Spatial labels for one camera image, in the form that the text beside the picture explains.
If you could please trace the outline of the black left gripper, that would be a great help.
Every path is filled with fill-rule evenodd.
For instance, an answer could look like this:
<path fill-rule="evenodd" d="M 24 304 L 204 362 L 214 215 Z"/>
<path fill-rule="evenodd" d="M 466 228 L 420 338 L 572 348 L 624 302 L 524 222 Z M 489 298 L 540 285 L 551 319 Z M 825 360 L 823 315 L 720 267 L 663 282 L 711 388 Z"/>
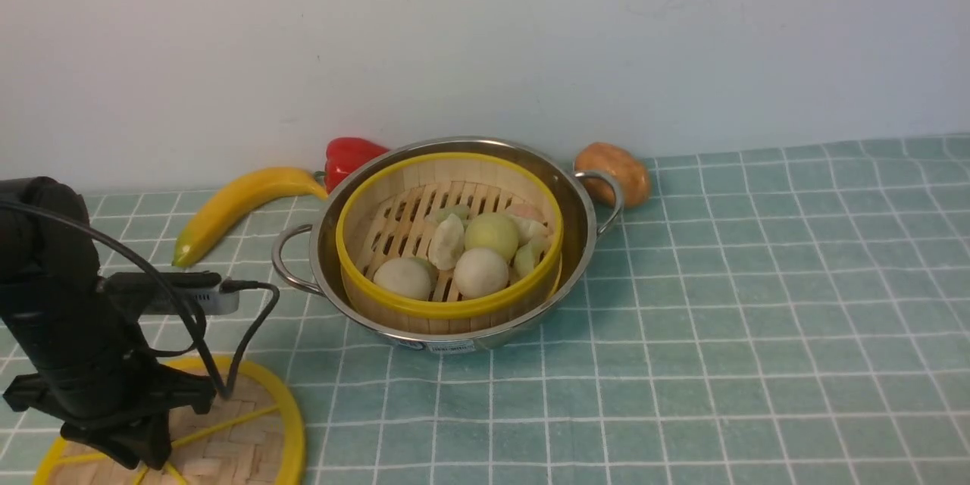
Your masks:
<path fill-rule="evenodd" d="M 173 451 L 171 411 L 205 414 L 214 397 L 208 379 L 161 364 L 49 368 L 17 375 L 3 394 L 11 410 L 34 409 L 58 419 L 62 439 L 128 470 L 161 470 Z"/>

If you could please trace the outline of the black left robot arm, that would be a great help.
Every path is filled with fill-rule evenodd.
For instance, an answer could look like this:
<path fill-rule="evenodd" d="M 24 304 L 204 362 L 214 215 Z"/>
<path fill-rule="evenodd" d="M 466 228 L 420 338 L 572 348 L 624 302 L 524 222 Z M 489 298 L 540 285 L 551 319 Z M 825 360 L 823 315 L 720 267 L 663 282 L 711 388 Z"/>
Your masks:
<path fill-rule="evenodd" d="M 160 470 L 172 454 L 171 411 L 206 413 L 214 386 L 157 360 L 141 326 L 100 291 L 99 255 L 86 233 L 11 203 L 88 226 L 69 186 L 49 177 L 2 182 L 1 315 L 35 370 L 10 382 L 4 402 L 58 419 L 63 439 L 128 470 Z"/>

